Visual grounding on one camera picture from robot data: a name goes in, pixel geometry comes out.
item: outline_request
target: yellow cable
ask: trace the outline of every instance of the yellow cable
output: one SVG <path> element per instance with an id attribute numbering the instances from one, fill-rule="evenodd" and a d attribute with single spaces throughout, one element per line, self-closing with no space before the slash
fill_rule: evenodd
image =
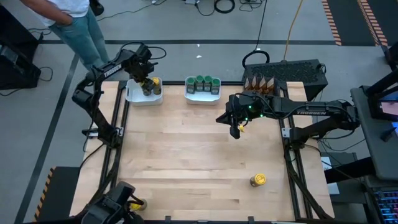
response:
<path id="1" fill-rule="evenodd" d="M 284 60 L 285 60 L 285 58 L 286 58 L 287 47 L 289 46 L 290 33 L 292 32 L 294 22 L 296 21 L 297 15 L 299 14 L 299 11 L 300 11 L 300 9 L 301 9 L 301 5 L 302 5 L 302 4 L 303 4 L 303 0 L 300 1 L 300 4 L 298 5 L 298 8 L 297 8 L 296 15 L 294 15 L 294 19 L 293 19 L 292 25 L 290 25 L 289 34 L 288 34 L 288 36 L 287 36 L 287 41 L 286 41 L 286 48 L 285 48 Z"/>

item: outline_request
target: blue jeans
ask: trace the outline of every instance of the blue jeans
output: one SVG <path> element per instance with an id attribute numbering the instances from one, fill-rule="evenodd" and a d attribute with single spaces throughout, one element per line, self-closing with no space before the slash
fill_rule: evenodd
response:
<path id="1" fill-rule="evenodd" d="M 104 36 L 91 9 L 86 16 L 73 18 L 68 26 L 54 24 L 49 28 L 69 45 L 88 70 L 109 61 Z"/>

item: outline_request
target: keyboard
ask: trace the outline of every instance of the keyboard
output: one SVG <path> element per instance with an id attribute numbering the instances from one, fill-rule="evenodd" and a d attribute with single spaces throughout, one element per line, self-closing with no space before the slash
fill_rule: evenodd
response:
<path id="1" fill-rule="evenodd" d="M 398 223 L 398 189 L 391 191 L 374 191 L 384 223 Z"/>

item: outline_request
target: white container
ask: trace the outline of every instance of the white container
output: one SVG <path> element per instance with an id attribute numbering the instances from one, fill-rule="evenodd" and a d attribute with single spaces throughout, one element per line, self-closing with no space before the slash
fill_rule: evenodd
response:
<path id="1" fill-rule="evenodd" d="M 184 95 L 187 99 L 187 103 L 191 105 L 216 105 L 220 98 L 221 98 L 221 86 L 220 90 L 218 91 L 218 95 L 211 94 L 210 92 L 205 91 L 195 91 L 195 94 L 187 93 L 187 80 L 188 78 L 195 78 L 195 77 L 187 77 L 185 79 L 185 90 Z"/>
<path id="2" fill-rule="evenodd" d="M 160 105 L 163 103 L 163 83 L 162 79 L 160 80 L 160 87 L 162 89 L 162 93 L 159 95 L 155 95 L 152 91 L 152 94 L 146 96 L 142 93 L 141 86 L 136 83 L 133 79 L 127 81 L 126 84 L 126 100 L 128 100 L 133 106 L 151 106 L 151 105 Z"/>

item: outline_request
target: wooden tabletop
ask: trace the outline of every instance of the wooden tabletop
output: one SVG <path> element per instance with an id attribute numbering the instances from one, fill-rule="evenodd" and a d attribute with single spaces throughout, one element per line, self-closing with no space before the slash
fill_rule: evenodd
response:
<path id="1" fill-rule="evenodd" d="M 287 86 L 290 99 L 306 100 L 302 83 Z M 99 107 L 108 121 L 117 87 L 118 82 L 103 83 Z M 256 119 L 238 140 L 229 135 L 229 126 L 215 123 L 225 112 L 228 96 L 241 90 L 241 86 L 222 86 L 216 106 L 200 106 L 186 103 L 184 86 L 164 86 L 161 105 L 130 105 L 118 181 L 135 186 L 135 196 L 148 201 L 146 210 L 139 212 L 145 220 L 164 220 L 166 215 L 172 220 L 245 221 L 248 216 L 256 221 L 294 220 L 278 121 Z M 312 118 L 295 116 L 294 121 L 305 127 Z M 89 140 L 85 156 L 100 144 Z M 317 145 L 314 140 L 307 144 Z M 71 215 L 81 211 L 98 188 L 104 152 L 83 166 Z M 333 216 L 319 152 L 306 147 L 301 155 L 309 191 Z M 266 175 L 266 184 L 251 187 L 249 179 L 258 173 Z M 297 192 L 305 217 L 302 194 L 298 188 Z"/>

